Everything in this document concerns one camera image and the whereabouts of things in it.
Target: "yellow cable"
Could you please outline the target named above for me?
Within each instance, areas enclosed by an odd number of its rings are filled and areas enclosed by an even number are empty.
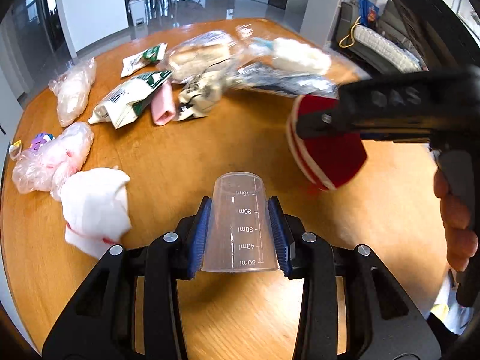
[[[343,38],[339,43],[338,45],[342,48],[342,49],[346,49],[346,48],[349,48],[349,47],[352,47],[354,44],[355,44],[355,38],[353,37],[353,30],[355,29],[356,26],[359,26],[360,25],[360,16],[358,17],[357,20],[355,20],[355,24],[352,26],[352,28],[350,28],[350,34],[348,34],[345,38]],[[351,44],[347,44],[346,46],[342,45],[342,43],[347,40],[348,38],[352,38],[352,43]]]

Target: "white package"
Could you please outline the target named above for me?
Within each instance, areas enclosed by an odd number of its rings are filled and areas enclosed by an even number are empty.
[[[149,64],[161,61],[165,56],[165,50],[167,49],[166,43],[160,43],[149,49],[143,50],[138,54],[128,56],[123,59],[123,69],[120,77],[127,77],[135,73],[136,71],[148,66]]]
[[[325,74],[332,65],[328,54],[294,39],[273,40],[272,64],[283,71]]]
[[[38,150],[23,150],[11,179],[20,193],[50,191],[60,200],[65,180],[82,169],[94,134],[85,122],[75,122]]]
[[[71,125],[85,110],[96,72],[97,62],[91,58],[49,81],[50,90],[57,96],[57,116],[62,127]]]
[[[68,178],[60,197],[65,241],[100,259],[131,229],[126,183],[121,170],[95,168]]]

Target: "green and white package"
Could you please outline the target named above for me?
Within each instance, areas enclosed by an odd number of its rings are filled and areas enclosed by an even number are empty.
[[[123,60],[123,70],[120,77],[127,77],[145,66],[161,61],[165,56],[166,49],[167,44],[160,43],[138,54],[126,57]]]
[[[88,123],[112,122],[117,129],[134,122],[171,74],[171,70],[153,71],[121,83],[97,104]]]

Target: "pink sock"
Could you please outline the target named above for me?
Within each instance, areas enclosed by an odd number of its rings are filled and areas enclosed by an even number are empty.
[[[173,102],[173,91],[170,82],[162,84],[152,100],[153,123],[159,126],[166,125],[176,114]]]

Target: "round table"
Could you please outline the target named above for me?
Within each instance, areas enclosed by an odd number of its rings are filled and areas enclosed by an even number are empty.
[[[234,34],[255,19],[194,24],[134,40],[97,58],[93,107],[120,82],[122,59],[167,42],[172,47],[201,33],[220,29]],[[261,20],[272,36],[306,40]],[[327,76],[337,83],[357,80],[354,69],[334,58]],[[178,94],[180,87],[175,88]],[[23,113],[15,139],[29,142],[45,131],[62,132],[57,99],[45,89]],[[178,221],[196,213],[212,195],[217,177],[232,171],[260,176],[268,196],[277,195],[285,213],[332,245],[369,244],[422,311],[427,311],[446,270],[446,243],[439,203],[433,192],[435,164],[423,145],[364,142],[369,159],[359,174],[335,192],[318,192],[297,167],[285,137],[293,100],[228,91],[206,118],[152,123],[146,110],[134,123],[114,130],[92,126],[95,134],[82,170],[119,166],[127,185],[133,228],[122,238],[128,248],[150,244]],[[1,246],[8,282],[20,318],[38,349],[95,259],[64,241],[59,202],[49,193],[21,195],[8,162],[1,201]],[[139,284],[137,298],[141,299]],[[178,283],[181,316],[191,359],[291,359],[302,297],[302,280],[281,271],[256,274],[200,272]],[[339,350],[345,350],[345,311],[339,292]],[[136,350],[142,352],[142,302],[136,305]]]

